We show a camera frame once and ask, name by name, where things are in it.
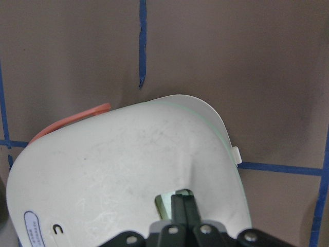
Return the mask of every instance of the white plastic tab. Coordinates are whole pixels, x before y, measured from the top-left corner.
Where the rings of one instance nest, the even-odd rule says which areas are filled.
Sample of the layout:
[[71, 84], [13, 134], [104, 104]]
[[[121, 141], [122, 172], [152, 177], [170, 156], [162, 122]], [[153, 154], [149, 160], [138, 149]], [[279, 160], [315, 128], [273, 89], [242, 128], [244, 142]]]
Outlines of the white plastic tab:
[[239, 148], [238, 147], [232, 147], [231, 153], [232, 153], [232, 156], [234, 158], [234, 161], [235, 161], [236, 166], [238, 164], [242, 163], [242, 159], [241, 159], [241, 155], [240, 155], [240, 152], [239, 152]]

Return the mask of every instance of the silver screw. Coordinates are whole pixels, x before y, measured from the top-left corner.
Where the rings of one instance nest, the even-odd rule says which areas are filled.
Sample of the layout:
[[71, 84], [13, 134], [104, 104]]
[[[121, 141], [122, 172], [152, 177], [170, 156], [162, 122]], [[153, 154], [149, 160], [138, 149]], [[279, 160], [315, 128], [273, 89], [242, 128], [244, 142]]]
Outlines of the silver screw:
[[168, 233], [169, 234], [176, 234], [176, 233], [178, 233], [178, 228], [175, 227], [175, 226], [170, 227], [170, 228], [168, 228]]
[[211, 233], [211, 227], [209, 225], [203, 225], [200, 227], [200, 230], [204, 234], [209, 234]]
[[135, 236], [130, 236], [127, 237], [127, 244], [132, 244], [132, 243], [136, 243], [137, 242], [137, 238]]
[[256, 242], [257, 241], [257, 235], [255, 233], [252, 233], [252, 232], [247, 232], [245, 234], [245, 239], [248, 242]]

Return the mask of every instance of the oval label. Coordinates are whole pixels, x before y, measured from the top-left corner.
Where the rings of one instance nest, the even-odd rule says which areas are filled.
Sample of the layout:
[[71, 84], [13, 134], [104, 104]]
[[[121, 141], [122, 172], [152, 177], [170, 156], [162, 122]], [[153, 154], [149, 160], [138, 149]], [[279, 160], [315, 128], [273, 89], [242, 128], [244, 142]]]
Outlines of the oval label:
[[24, 220], [32, 247], [45, 247], [41, 235], [39, 219], [36, 214], [32, 211], [27, 211], [24, 214]]

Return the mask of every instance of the orange strap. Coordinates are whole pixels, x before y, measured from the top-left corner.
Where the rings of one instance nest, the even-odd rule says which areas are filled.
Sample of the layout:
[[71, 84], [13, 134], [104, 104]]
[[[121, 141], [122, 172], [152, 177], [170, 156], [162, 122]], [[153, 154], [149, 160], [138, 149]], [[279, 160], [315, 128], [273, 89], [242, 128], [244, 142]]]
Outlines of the orange strap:
[[62, 120], [59, 120], [57, 122], [54, 122], [53, 124], [49, 125], [48, 127], [46, 127], [45, 129], [43, 129], [42, 131], [40, 131], [31, 141], [29, 144], [31, 144], [32, 142], [34, 142], [35, 140], [39, 139], [40, 137], [49, 134], [55, 130], [58, 130], [59, 128], [70, 124], [72, 122], [81, 120], [85, 117], [90, 117], [90, 116], [96, 116], [105, 112], [108, 112], [111, 109], [111, 105], [109, 103], [106, 104], [101, 104], [97, 107], [91, 108], [87, 111], [84, 112], [80, 112], [76, 115], [70, 116], [70, 117], [66, 117]]

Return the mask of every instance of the white plastic container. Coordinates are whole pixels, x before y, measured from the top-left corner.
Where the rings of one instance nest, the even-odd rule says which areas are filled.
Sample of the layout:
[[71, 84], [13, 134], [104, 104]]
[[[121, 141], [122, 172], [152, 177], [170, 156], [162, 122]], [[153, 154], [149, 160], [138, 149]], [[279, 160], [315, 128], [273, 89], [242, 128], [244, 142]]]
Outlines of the white plastic container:
[[173, 95], [36, 140], [11, 169], [7, 204], [24, 247], [96, 247], [127, 230], [147, 237], [155, 197], [189, 189], [201, 217], [235, 237], [251, 227], [239, 162], [217, 112]]

